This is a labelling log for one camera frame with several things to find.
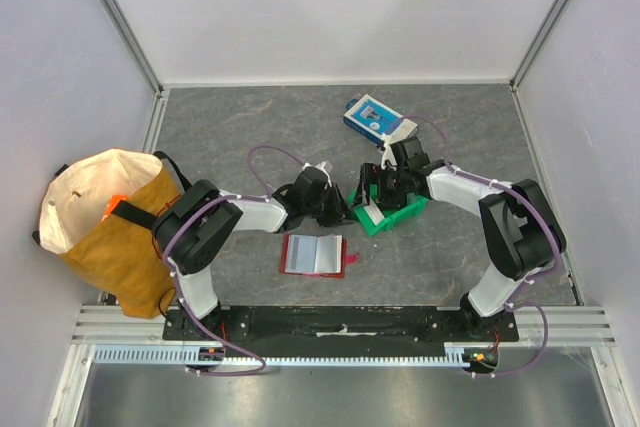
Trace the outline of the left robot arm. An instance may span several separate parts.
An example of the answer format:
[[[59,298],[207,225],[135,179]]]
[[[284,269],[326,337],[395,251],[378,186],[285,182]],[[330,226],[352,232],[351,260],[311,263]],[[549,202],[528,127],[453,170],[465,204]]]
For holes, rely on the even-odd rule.
[[[179,302],[190,309],[187,330],[201,340],[219,331],[211,265],[231,234],[288,232],[306,218],[325,228],[355,219],[323,163],[304,164],[292,183],[265,196],[234,194],[200,180],[157,217],[152,237],[177,281]]]

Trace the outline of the red card holder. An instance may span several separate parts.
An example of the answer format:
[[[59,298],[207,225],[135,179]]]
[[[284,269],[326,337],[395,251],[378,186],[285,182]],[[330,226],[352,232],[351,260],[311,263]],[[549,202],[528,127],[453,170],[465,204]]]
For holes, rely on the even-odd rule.
[[[341,235],[284,237],[279,271],[285,275],[343,278],[346,267],[356,263],[358,253],[347,251]]]

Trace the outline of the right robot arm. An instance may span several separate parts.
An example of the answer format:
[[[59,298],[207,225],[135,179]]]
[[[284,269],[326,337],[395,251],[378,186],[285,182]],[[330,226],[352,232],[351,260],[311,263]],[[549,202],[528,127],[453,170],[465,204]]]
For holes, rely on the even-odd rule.
[[[566,238],[536,181],[503,183],[433,160],[415,136],[385,143],[380,163],[362,164],[350,204],[363,224],[378,227],[386,213],[400,212],[417,197],[481,221],[490,264],[461,299],[457,318],[469,340],[489,334],[523,285],[562,261]]]

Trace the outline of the green plastic bin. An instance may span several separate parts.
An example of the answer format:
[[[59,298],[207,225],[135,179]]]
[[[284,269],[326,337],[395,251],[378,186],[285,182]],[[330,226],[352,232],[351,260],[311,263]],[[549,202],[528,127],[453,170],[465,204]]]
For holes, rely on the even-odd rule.
[[[425,197],[421,197],[415,194],[410,194],[408,196],[408,205],[405,208],[402,208],[399,210],[381,210],[379,208],[384,214],[385,220],[379,225],[374,226],[363,210],[363,207],[365,205],[359,206],[359,207],[352,206],[355,190],[349,194],[349,196],[347,197],[347,202],[350,205],[352,211],[354,212],[360,225],[363,227],[364,231],[371,237],[384,231],[390,231],[399,222],[405,221],[411,217],[419,216],[422,213],[422,211],[425,209],[428,202],[428,199]],[[372,186],[371,202],[375,202],[376,194],[377,194],[377,186]]]

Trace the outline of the white credit card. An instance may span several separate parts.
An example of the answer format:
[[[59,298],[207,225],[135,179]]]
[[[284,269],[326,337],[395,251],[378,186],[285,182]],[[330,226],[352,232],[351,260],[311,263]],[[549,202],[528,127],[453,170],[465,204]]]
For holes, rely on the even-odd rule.
[[[364,212],[374,226],[385,220],[385,216],[375,202],[371,202],[363,207]]]

